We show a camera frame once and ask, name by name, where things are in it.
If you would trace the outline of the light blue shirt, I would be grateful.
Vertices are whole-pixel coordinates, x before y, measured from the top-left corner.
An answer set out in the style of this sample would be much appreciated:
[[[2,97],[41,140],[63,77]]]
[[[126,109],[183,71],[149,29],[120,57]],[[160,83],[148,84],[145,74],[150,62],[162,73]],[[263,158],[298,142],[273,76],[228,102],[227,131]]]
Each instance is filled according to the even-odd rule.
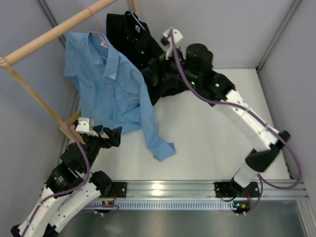
[[[83,117],[111,129],[121,126],[124,133],[142,130],[147,149],[159,161],[175,155],[174,144],[159,135],[141,72],[103,33],[68,34],[64,75],[79,91]]]

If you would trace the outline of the pink wire hanger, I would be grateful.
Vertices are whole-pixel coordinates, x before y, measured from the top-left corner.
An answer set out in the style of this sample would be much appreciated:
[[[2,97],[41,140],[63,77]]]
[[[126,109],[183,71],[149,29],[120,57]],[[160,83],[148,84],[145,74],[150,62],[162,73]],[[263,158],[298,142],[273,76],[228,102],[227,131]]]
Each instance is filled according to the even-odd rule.
[[[90,32],[89,36],[91,39],[91,44],[93,45],[95,51],[99,54],[99,56],[103,60],[108,60],[109,56],[109,42],[105,39],[105,36],[101,34],[98,24],[98,18],[94,11],[90,7],[85,7],[84,9],[87,9],[90,11],[90,13],[94,16],[95,19],[95,25],[96,25],[96,31]]]

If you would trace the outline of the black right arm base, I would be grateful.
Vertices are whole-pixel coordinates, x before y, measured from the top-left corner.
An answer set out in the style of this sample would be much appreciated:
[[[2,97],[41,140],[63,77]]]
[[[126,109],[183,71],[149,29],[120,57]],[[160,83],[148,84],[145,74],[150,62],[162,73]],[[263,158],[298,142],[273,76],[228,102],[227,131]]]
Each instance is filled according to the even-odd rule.
[[[214,183],[217,198],[223,200],[234,200],[235,198],[258,198],[260,190],[257,182],[250,182],[245,188],[233,181],[221,181]]]

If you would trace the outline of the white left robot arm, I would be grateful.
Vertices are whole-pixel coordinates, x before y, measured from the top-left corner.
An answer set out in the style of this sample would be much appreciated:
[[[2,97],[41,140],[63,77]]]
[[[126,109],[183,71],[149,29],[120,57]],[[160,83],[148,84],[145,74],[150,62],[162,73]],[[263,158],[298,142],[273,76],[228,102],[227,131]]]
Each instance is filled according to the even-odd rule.
[[[92,126],[60,156],[42,194],[26,220],[11,228],[14,237],[56,237],[88,203],[111,193],[112,180],[104,171],[91,172],[101,149],[120,146],[122,127]]]

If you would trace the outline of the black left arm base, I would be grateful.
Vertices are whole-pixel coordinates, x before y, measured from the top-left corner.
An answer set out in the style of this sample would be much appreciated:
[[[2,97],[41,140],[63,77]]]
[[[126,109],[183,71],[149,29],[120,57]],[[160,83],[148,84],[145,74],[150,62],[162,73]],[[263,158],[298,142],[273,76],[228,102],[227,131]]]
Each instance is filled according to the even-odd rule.
[[[102,197],[105,198],[125,198],[127,193],[127,182],[113,182],[108,191],[105,191]]]

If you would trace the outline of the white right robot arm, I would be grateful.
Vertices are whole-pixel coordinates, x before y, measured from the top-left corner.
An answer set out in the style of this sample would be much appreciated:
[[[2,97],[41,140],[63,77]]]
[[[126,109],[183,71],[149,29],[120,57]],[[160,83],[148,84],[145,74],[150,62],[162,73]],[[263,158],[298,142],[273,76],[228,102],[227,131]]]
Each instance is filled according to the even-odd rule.
[[[186,50],[190,87],[154,106],[159,134],[175,145],[164,160],[147,150],[140,132],[122,136],[121,146],[101,155],[115,180],[230,180],[241,196],[278,156],[289,133],[268,126],[243,100],[234,84],[212,69],[212,53],[200,43]]]

